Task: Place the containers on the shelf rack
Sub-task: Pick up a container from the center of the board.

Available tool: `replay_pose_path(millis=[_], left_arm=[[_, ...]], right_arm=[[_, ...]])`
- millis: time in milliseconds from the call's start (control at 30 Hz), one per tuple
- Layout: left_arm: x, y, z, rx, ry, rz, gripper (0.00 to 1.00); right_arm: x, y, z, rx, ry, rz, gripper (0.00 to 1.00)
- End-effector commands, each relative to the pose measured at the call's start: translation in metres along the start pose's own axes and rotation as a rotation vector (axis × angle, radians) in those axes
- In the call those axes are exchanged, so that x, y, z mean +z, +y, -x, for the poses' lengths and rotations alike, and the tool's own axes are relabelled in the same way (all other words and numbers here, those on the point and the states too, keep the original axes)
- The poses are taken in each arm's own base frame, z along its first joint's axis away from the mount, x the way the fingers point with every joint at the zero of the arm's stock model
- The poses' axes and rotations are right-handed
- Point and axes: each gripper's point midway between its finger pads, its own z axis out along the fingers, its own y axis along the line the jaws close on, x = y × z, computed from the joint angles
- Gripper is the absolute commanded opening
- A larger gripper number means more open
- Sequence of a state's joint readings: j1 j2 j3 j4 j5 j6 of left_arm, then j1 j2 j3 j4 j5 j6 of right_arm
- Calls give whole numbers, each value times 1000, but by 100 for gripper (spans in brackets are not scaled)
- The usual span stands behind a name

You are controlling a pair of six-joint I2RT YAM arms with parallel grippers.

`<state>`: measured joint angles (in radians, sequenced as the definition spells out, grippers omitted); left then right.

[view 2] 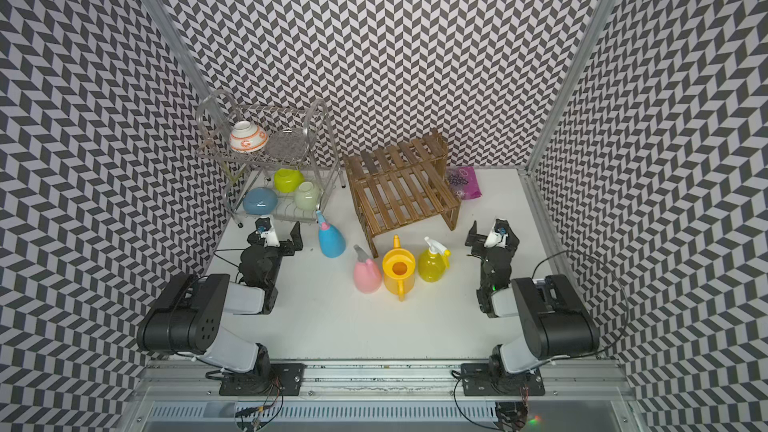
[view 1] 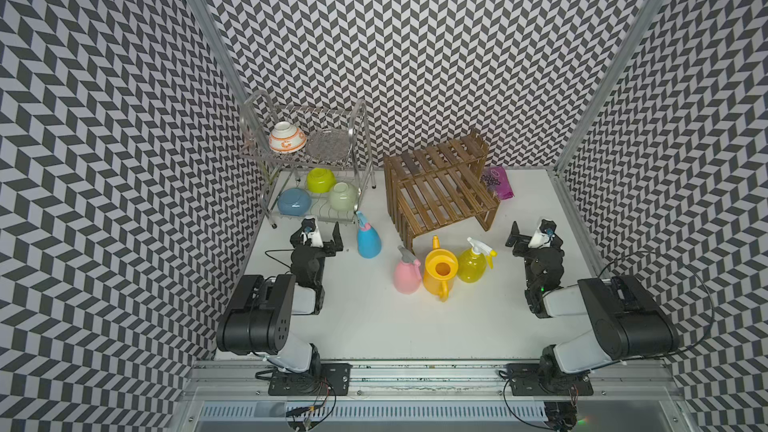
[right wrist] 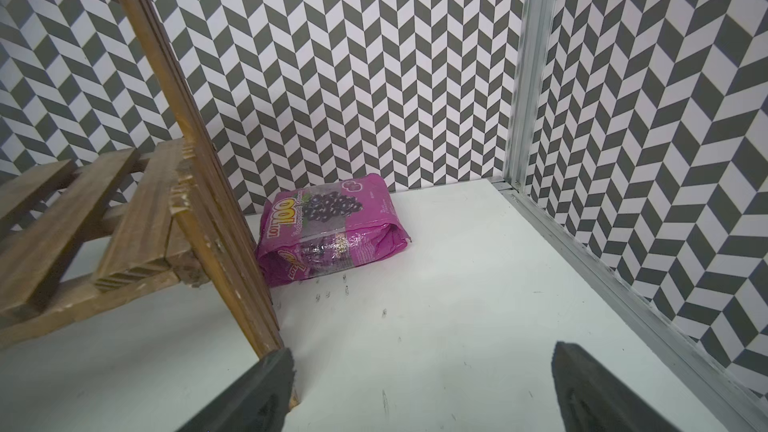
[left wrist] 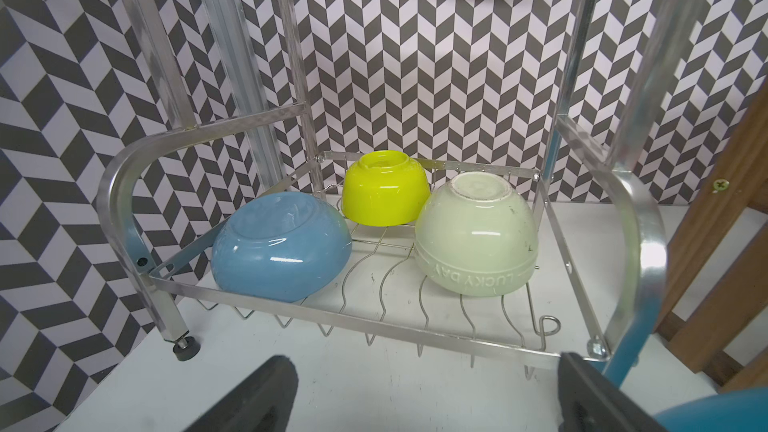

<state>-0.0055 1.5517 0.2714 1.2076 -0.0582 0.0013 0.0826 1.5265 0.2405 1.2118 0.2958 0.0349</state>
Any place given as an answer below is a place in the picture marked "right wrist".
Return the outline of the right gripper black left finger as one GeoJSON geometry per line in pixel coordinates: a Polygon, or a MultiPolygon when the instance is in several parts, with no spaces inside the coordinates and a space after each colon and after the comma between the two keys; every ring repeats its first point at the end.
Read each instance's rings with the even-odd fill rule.
{"type": "Polygon", "coordinates": [[[288,348],[267,354],[179,431],[281,431],[295,379],[288,348]]]}

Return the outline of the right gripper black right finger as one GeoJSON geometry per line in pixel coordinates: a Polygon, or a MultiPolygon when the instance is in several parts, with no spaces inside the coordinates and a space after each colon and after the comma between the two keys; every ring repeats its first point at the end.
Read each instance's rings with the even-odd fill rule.
{"type": "Polygon", "coordinates": [[[567,432],[677,429],[576,343],[556,343],[551,370],[567,432]]]}

